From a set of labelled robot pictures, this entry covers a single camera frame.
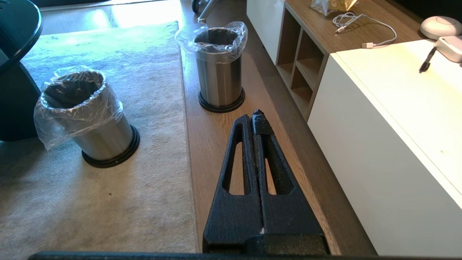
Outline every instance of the trash can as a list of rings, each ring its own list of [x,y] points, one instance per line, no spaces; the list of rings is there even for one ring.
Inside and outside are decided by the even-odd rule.
[[[140,143],[137,129],[102,72],[78,66],[55,72],[34,110],[39,139],[50,149],[67,139],[82,149],[90,165],[106,168],[133,155]]]
[[[176,40],[183,49],[195,53],[202,107],[223,113],[242,105],[245,94],[241,84],[241,53],[247,43],[247,27],[243,22],[213,28],[204,24],[186,26],[178,31]]]

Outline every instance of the stainless steel trash can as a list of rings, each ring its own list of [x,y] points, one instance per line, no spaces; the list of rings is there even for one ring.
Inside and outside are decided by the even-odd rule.
[[[98,71],[53,80],[42,93],[34,118],[45,146],[72,138],[85,161],[98,168],[126,161],[140,143],[137,129],[128,123],[121,102]]]
[[[199,34],[195,43],[230,45],[238,37],[237,33],[226,28],[209,28]],[[213,46],[196,52],[197,71],[201,91],[199,102],[212,112],[229,112],[244,102],[245,94],[241,85],[241,58],[223,62],[229,52],[217,50]]]

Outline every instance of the plastic trash bag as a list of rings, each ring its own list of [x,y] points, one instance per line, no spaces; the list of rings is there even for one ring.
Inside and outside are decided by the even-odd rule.
[[[180,29],[175,40],[185,51],[195,53],[199,60],[210,61],[210,54],[214,54],[215,63],[230,63],[241,56],[247,34],[243,22],[231,22],[225,27],[193,24]]]
[[[55,71],[34,109],[38,138],[47,150],[122,116],[122,102],[104,74],[86,66]]]

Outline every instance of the white round object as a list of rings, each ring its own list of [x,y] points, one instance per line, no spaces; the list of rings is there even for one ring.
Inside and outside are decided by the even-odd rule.
[[[442,36],[460,35],[462,24],[446,16],[432,16],[420,25],[420,31],[430,39],[438,40]]]

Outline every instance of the usb cable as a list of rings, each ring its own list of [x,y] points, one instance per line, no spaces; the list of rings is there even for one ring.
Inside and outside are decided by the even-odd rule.
[[[357,19],[359,19],[361,17],[367,17],[367,18],[369,18],[369,19],[371,19],[373,21],[378,22],[379,24],[381,24],[383,26],[386,26],[386,27],[390,28],[390,30],[392,30],[393,34],[395,35],[395,37],[393,37],[393,39],[386,40],[386,41],[383,41],[381,43],[363,43],[362,46],[361,46],[363,49],[372,49],[372,48],[374,48],[376,46],[384,45],[386,43],[391,43],[391,42],[395,41],[396,38],[398,38],[398,35],[396,34],[396,31],[390,25],[382,23],[381,21],[378,21],[376,19],[370,18],[369,16],[367,16],[367,15],[365,15],[363,13],[356,16],[352,12],[347,12],[345,14],[341,14],[341,15],[336,16],[334,19],[332,19],[332,22],[334,23],[334,25],[338,27],[338,29],[335,32],[336,33],[342,32],[350,24],[352,24],[354,21],[356,21]]]

